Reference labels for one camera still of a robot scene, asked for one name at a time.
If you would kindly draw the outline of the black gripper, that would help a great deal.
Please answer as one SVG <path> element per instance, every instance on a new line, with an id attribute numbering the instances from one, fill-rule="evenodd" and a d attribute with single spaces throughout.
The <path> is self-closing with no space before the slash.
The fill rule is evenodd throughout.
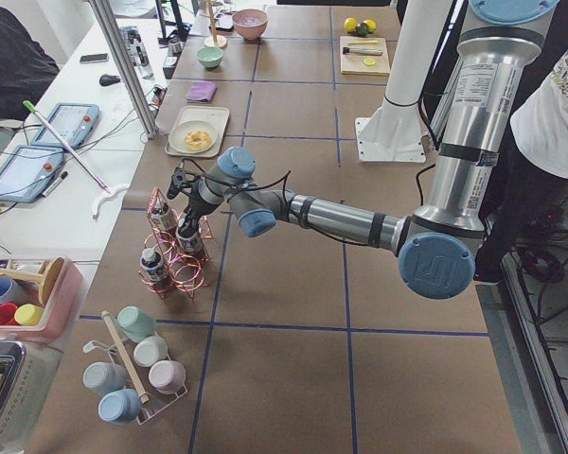
<path id="1" fill-rule="evenodd" d="M 200 218 L 209 213 L 209 203 L 199 193 L 192 193 L 188 197 L 188 205 L 184 213 L 182 232 L 197 233 L 199 231 Z"/>

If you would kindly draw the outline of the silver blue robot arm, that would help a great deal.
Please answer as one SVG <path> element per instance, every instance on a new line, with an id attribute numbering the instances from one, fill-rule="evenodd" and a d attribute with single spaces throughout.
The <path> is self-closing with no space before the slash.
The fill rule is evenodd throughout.
<path id="1" fill-rule="evenodd" d="M 553 1 L 469 2 L 432 189 L 410 216 L 258 186 L 255 158 L 242 147 L 229 148 L 199 174 L 176 167 L 168 197 L 187 196 L 185 227 L 227 204 L 249 237 L 286 221 L 341 242 L 389 250 L 413 292 L 430 299 L 456 296 L 475 274 L 484 234 L 478 211 L 522 72 L 540 55 L 555 8 Z"/>

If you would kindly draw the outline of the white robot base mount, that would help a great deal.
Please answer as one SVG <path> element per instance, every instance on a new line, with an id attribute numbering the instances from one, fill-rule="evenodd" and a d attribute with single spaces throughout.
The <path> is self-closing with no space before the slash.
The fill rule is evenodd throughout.
<path id="1" fill-rule="evenodd" d="M 407 2 L 382 105 L 370 117 L 356 119 L 361 161 L 425 161 L 418 105 L 452 9 L 452 0 Z"/>

